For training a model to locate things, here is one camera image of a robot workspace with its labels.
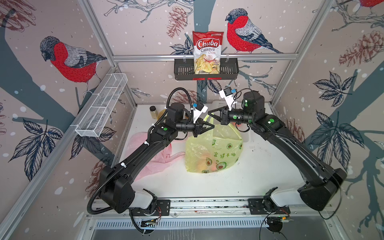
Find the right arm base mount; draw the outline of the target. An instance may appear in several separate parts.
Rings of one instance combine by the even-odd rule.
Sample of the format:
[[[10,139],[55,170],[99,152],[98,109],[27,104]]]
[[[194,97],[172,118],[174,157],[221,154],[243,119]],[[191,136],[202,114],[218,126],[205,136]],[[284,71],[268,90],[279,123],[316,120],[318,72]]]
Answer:
[[[262,198],[248,199],[248,208],[251,215],[290,215],[291,211],[288,206],[279,207],[273,202],[271,195],[276,189],[277,187],[270,189]]]

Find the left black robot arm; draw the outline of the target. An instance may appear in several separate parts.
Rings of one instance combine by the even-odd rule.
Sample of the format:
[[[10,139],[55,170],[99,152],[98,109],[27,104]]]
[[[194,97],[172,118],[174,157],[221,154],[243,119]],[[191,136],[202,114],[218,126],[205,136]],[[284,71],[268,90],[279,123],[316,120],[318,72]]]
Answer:
[[[105,167],[100,173],[97,190],[91,196],[87,211],[91,215],[114,210],[118,214],[128,209],[143,209],[149,214],[156,211],[157,196],[149,190],[135,191],[132,183],[143,168],[174,141],[180,132],[194,137],[214,129],[214,125],[193,117],[194,108],[187,110],[181,103],[167,107],[159,123],[151,126],[147,139],[127,158],[113,168]]]

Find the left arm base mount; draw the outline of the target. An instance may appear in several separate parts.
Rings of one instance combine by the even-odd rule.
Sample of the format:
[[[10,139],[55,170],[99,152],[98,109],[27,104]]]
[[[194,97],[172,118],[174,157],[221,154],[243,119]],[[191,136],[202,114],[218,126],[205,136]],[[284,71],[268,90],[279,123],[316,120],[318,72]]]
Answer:
[[[146,189],[136,191],[134,200],[129,206],[129,210],[133,213],[134,217],[169,216],[170,209],[170,200],[159,199],[155,194]]]

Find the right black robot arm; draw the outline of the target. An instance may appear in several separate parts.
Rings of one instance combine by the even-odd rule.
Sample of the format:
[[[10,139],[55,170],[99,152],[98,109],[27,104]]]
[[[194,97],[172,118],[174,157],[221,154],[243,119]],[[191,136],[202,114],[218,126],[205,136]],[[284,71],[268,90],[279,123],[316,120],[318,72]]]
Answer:
[[[305,182],[288,189],[270,189],[263,197],[263,205],[268,213],[279,208],[304,203],[311,209],[321,212],[337,192],[347,174],[341,168],[333,169],[309,152],[289,131],[277,116],[265,112],[265,99],[257,91],[250,90],[243,95],[242,106],[234,108],[236,90],[226,88],[219,95],[227,106],[210,110],[209,116],[221,125],[230,123],[246,124],[265,141],[279,149],[300,171]]]

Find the green plastic bag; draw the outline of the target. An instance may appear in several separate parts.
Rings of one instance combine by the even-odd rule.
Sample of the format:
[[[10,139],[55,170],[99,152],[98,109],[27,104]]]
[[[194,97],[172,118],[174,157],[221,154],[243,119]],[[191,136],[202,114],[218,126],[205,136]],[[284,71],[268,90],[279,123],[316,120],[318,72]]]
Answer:
[[[197,162],[203,158],[226,162],[228,164],[226,169],[228,169],[240,159],[243,143],[240,131],[233,124],[217,124],[206,134],[199,135],[197,138],[189,137],[186,141],[186,170],[189,173],[197,173]]]

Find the peach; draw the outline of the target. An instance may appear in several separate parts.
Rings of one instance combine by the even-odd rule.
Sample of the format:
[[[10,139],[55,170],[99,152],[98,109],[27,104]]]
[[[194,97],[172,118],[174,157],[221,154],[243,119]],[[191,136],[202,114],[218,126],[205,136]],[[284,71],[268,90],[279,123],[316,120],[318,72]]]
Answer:
[[[198,160],[196,166],[196,172],[200,174],[214,173],[222,171],[228,167],[226,162],[220,162],[219,160],[212,160],[211,158],[203,158]]]

